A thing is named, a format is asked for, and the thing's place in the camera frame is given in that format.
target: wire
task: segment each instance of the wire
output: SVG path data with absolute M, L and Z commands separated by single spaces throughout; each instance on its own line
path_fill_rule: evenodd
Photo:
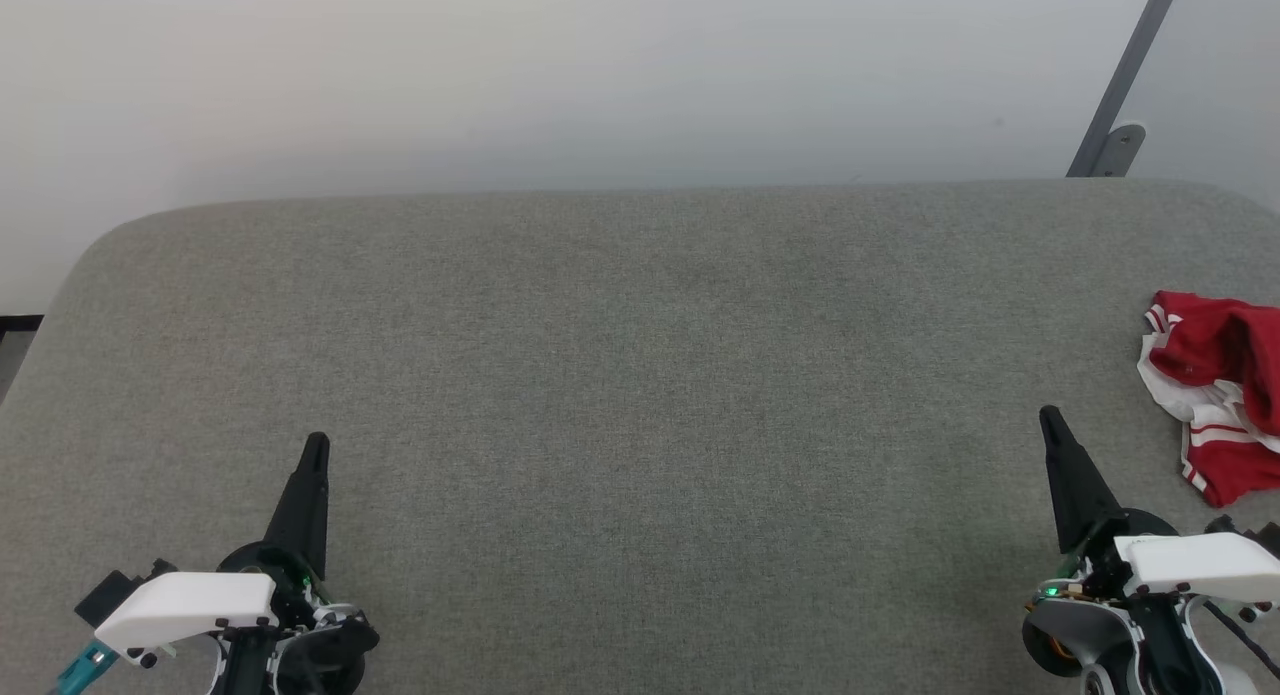
M 1280 680 L 1280 666 L 1275 664 L 1275 662 L 1271 659 L 1271 655 L 1268 655 L 1267 651 L 1262 649 L 1262 645 L 1254 643 L 1253 639 L 1251 639 L 1249 635 L 1244 632 L 1244 628 L 1240 627 L 1240 623 L 1231 619 L 1226 613 L 1220 611 L 1217 605 L 1210 603 L 1208 600 L 1204 600 L 1204 609 L 1213 613 L 1213 617 L 1216 617 L 1219 622 L 1225 625 L 1226 628 L 1231 631 L 1231 635 L 1239 637 L 1240 643 L 1244 643 L 1244 646 L 1248 648 L 1251 653 L 1257 655 L 1258 659 L 1262 660 L 1262 664 L 1265 664 L 1267 669 L 1271 671 L 1271 675 L 1276 676 L 1276 680 Z

